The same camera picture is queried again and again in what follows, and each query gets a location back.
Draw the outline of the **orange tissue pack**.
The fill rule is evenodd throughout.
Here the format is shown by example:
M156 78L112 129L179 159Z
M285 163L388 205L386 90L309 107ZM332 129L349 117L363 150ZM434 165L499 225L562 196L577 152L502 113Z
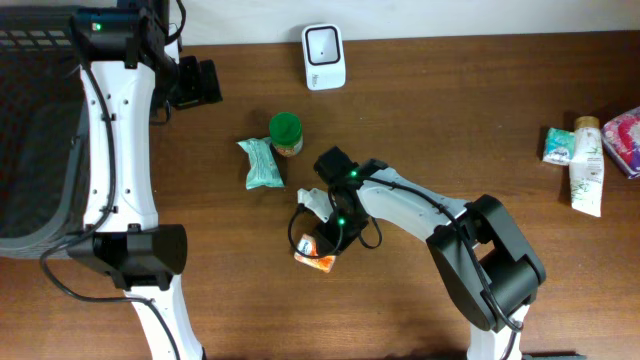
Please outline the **orange tissue pack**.
M304 234L297 243L294 259L324 273L329 273L336 262L335 255L319 257L316 240L307 234Z

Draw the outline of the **teal wipes packet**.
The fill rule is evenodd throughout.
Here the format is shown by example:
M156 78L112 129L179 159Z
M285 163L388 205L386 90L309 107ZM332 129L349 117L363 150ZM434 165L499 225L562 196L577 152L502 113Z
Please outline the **teal wipes packet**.
M258 187L283 188L278 166L271 151L271 138L250 138L238 142L248 155L250 169L246 177L246 189Z

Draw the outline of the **green lid jar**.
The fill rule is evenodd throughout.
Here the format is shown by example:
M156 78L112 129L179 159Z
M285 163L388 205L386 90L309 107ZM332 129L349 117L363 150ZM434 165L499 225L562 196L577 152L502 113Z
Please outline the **green lid jar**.
M299 117L290 112L281 112L269 123L272 144L284 157L297 155L303 146L302 124Z

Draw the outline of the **small teal tissue pack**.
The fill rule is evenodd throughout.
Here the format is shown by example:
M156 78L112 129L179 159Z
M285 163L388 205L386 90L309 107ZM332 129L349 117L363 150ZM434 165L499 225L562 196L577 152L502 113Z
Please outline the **small teal tissue pack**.
M550 128L545 138L542 161L568 166L574 155L575 139L574 132Z

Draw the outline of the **white tube with tan cap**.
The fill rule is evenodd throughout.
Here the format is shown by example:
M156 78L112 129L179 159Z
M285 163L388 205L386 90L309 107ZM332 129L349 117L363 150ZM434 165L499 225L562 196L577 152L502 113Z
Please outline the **white tube with tan cap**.
M575 120L575 149L569 164L571 206L600 217L604 185L604 156L599 120L582 116Z

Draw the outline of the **purple red pad pack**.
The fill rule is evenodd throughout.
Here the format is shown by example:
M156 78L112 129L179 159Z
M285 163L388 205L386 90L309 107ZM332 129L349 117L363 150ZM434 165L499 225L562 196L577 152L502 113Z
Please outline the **purple red pad pack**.
M639 177L639 108L608 121L601 129L604 148L628 179Z

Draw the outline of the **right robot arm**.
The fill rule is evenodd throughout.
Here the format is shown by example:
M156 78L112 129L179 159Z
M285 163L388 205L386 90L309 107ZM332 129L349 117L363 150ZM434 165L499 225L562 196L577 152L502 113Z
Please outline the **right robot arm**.
M311 208L321 250L339 255L368 224L384 220L423 241L447 293L471 325L469 359L520 359L524 318L546 271L503 204L490 195L448 198L386 163L358 164L339 148L320 155L328 191Z

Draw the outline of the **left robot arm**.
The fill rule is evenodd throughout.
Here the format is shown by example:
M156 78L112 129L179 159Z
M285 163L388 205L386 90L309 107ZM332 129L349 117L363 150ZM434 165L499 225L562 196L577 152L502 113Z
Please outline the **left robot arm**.
M149 133L156 113L217 103L215 65L181 53L182 23L166 1L79 9L70 20L89 116L83 232L63 245L131 304L156 359L202 359L182 291L187 235L159 222Z

